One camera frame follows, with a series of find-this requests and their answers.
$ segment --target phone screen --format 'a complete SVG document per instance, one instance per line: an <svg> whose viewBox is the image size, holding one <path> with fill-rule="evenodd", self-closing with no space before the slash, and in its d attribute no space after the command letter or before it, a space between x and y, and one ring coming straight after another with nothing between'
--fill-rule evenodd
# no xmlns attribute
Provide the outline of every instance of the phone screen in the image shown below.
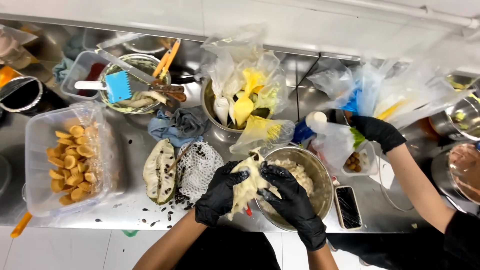
<svg viewBox="0 0 480 270"><path fill-rule="evenodd" d="M361 227L360 214L355 203L353 189L351 187L341 187L336 189L338 204L342 214L343 224L346 229Z"/></svg>

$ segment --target gloved hand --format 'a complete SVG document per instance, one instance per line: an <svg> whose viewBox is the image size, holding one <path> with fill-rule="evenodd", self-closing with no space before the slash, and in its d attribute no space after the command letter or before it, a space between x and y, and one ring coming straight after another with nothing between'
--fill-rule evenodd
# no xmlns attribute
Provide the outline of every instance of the gloved hand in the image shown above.
<svg viewBox="0 0 480 270"><path fill-rule="evenodd" d="M298 231L300 240L308 251L322 248L326 242L326 226L312 209L307 192L295 177L285 168L262 163L260 175L270 184L277 187L282 198L267 189L259 189L257 193L270 203L273 208Z"/></svg>
<svg viewBox="0 0 480 270"><path fill-rule="evenodd" d="M195 204L195 221L215 227L220 216L233 207L233 185L240 184L250 175L249 172L230 173L240 161L230 161L218 168L208 189Z"/></svg>
<svg viewBox="0 0 480 270"><path fill-rule="evenodd" d="M367 140L379 143L384 153L407 141L394 126L373 117L352 116L350 125Z"/></svg>

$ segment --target smartphone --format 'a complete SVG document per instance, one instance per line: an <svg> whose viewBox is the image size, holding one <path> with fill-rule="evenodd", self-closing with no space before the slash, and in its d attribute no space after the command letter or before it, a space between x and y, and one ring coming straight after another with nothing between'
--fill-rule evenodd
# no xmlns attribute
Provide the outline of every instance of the smartphone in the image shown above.
<svg viewBox="0 0 480 270"><path fill-rule="evenodd" d="M362 227L357 198L351 186L342 185L335 188L335 203L342 228L355 230Z"/></svg>

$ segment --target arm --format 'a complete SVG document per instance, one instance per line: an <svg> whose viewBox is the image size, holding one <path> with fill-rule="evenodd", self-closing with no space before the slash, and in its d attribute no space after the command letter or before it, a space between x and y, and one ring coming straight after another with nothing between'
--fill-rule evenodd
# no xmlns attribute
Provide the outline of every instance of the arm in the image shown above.
<svg viewBox="0 0 480 270"><path fill-rule="evenodd" d="M133 270L172 269L206 228L189 211L143 254Z"/></svg>
<svg viewBox="0 0 480 270"><path fill-rule="evenodd" d="M258 194L295 229L307 248L311 270L338 270L326 243L326 226L312 209L307 192L285 168L262 163L260 175L277 188L282 198L268 189L259 189Z"/></svg>
<svg viewBox="0 0 480 270"><path fill-rule="evenodd" d="M418 213L437 230L445 229L455 210L445 205L430 180L413 160L405 144L387 152L392 169Z"/></svg>
<svg viewBox="0 0 480 270"><path fill-rule="evenodd" d="M366 116L353 116L352 125L366 139L380 144L390 160L395 177L415 209L428 223L445 233L455 210L445 205L435 187L415 163L401 133L389 123Z"/></svg>
<svg viewBox="0 0 480 270"><path fill-rule="evenodd" d="M327 245L319 250L308 251L307 256L310 270L338 270L332 252Z"/></svg>

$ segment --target foam net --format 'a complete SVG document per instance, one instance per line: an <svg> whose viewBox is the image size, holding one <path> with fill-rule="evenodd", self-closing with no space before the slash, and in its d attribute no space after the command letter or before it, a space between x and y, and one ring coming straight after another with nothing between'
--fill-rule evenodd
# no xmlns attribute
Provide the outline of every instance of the foam net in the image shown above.
<svg viewBox="0 0 480 270"><path fill-rule="evenodd" d="M179 153L190 143L180 147ZM204 142L194 142L177 164L180 177L179 191L196 202L207 191L215 171L223 166L223 159L213 147Z"/></svg>

